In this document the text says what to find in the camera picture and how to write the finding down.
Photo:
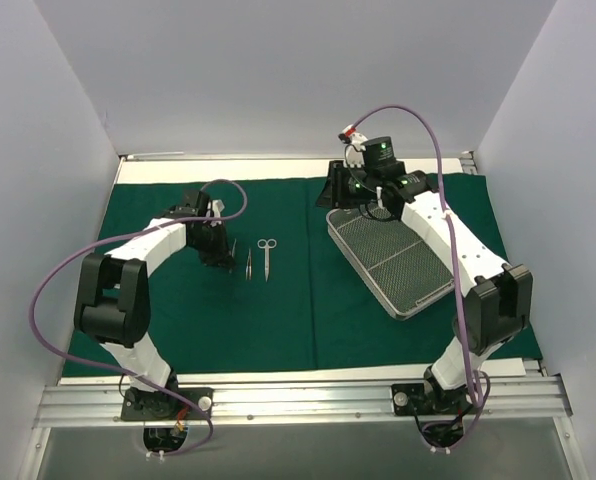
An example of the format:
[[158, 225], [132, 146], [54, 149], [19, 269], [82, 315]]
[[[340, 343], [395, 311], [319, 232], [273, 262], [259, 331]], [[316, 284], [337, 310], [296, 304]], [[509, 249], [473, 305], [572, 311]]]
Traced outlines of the long steel forceps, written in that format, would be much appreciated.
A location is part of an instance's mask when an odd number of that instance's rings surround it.
[[249, 247], [248, 253], [247, 253], [246, 264], [245, 264], [245, 279], [247, 281], [252, 280], [252, 268], [253, 268], [253, 252], [252, 252], [252, 248]]

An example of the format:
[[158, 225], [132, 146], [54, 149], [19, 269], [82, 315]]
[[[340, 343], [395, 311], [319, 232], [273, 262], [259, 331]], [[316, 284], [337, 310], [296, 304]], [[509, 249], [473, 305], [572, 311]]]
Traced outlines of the steel surgical scissors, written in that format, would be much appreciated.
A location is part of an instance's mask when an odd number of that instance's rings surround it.
[[271, 271], [271, 251], [277, 246], [277, 240], [274, 238], [270, 239], [259, 239], [257, 241], [257, 247], [263, 251], [264, 255], [264, 278], [268, 282]]

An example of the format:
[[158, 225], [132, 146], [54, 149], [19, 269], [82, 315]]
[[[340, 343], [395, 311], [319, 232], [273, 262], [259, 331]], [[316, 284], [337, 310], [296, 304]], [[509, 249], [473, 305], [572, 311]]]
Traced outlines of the surgical kit tray edge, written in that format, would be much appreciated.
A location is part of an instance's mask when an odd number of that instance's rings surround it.
[[449, 269], [386, 209], [334, 209], [326, 222], [335, 245], [390, 317], [406, 320], [454, 291]]

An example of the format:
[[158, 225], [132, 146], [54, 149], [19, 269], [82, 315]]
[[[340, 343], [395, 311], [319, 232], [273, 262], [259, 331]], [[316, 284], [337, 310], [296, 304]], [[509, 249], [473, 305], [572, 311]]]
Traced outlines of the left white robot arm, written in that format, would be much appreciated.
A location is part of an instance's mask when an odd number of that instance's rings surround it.
[[149, 277], [185, 248], [201, 263], [231, 269], [235, 265], [225, 224], [224, 205], [174, 206], [150, 220], [140, 234], [104, 254], [83, 258], [74, 313], [75, 329], [98, 342], [130, 386], [145, 392], [143, 405], [157, 419], [172, 417], [180, 405], [174, 374], [148, 334], [151, 321]]

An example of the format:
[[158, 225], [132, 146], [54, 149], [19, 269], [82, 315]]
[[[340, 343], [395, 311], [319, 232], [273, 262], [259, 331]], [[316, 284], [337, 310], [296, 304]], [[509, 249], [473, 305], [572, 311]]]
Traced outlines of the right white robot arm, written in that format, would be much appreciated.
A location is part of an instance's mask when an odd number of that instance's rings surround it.
[[396, 162], [385, 172], [366, 172], [333, 160], [317, 203], [331, 213], [367, 200], [390, 214], [390, 223], [415, 233], [453, 274], [457, 317], [454, 336], [429, 367], [422, 400], [433, 412], [447, 411], [458, 389], [480, 391], [481, 366], [529, 324], [533, 276], [489, 250], [449, 207], [443, 178]]

